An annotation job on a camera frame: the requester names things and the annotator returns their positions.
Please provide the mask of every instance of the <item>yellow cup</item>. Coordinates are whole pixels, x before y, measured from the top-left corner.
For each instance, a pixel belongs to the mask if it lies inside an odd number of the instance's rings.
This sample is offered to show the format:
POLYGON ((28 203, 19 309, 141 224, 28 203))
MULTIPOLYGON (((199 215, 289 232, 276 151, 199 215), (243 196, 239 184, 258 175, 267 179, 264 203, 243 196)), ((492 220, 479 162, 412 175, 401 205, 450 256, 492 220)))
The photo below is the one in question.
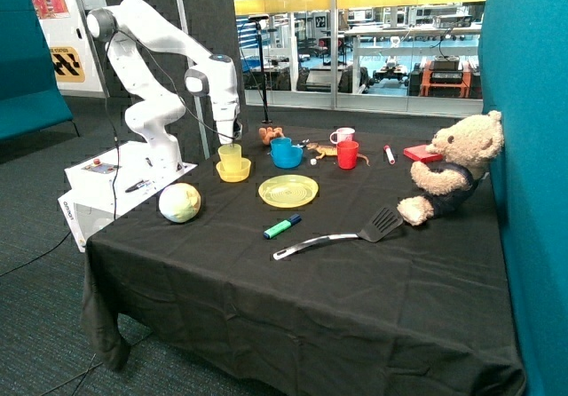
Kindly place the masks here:
POLYGON ((241 145, 222 145, 217 151, 225 171, 235 172, 241 169, 241 145))

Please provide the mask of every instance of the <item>white mug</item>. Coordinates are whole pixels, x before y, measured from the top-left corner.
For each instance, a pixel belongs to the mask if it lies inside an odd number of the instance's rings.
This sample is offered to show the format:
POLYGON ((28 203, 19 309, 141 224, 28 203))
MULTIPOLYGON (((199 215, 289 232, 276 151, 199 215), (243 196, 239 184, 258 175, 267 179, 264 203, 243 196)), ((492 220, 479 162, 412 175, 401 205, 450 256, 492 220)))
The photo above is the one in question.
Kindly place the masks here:
POLYGON ((332 132, 329 136, 329 140, 336 145, 337 143, 345 140, 352 141, 353 134, 355 134, 355 130, 349 127, 338 128, 336 131, 332 132))

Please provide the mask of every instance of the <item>metal handle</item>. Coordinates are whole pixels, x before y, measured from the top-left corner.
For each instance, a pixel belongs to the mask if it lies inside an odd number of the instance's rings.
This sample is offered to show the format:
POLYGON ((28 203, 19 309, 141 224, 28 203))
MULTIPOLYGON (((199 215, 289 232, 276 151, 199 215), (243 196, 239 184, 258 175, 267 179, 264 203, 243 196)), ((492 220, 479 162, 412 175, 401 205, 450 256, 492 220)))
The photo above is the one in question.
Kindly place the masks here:
POLYGON ((281 258, 291 256, 292 254, 298 252, 301 249, 311 247, 312 245, 316 245, 318 243, 341 240, 341 239, 358 239, 358 238, 359 236, 357 234, 327 234, 326 236, 320 236, 318 238, 309 239, 307 241, 297 243, 296 245, 292 245, 291 247, 281 249, 280 251, 272 254, 272 257, 275 260, 280 260, 281 258))

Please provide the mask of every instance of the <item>black pole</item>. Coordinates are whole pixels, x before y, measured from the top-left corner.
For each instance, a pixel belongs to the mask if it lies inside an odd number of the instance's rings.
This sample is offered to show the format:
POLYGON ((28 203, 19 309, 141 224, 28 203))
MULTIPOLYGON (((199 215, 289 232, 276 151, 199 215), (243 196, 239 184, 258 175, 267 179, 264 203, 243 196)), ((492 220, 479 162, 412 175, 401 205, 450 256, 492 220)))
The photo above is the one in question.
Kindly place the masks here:
POLYGON ((260 22, 256 21, 256 41, 258 42, 258 56, 260 57, 260 73, 262 76, 263 106, 264 120, 263 123, 272 123, 268 119, 268 103, 266 102, 266 75, 264 74, 264 57, 263 57, 263 37, 260 28, 260 22))

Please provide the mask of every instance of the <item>red cup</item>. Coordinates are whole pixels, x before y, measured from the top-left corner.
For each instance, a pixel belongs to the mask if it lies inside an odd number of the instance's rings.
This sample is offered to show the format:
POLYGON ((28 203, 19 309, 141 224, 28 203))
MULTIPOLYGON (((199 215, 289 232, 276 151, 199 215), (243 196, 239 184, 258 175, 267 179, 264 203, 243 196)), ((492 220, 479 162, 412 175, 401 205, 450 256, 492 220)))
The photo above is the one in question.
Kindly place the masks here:
POLYGON ((340 141, 337 143, 337 164, 339 168, 351 170, 357 165, 357 154, 359 153, 359 143, 352 140, 340 141))

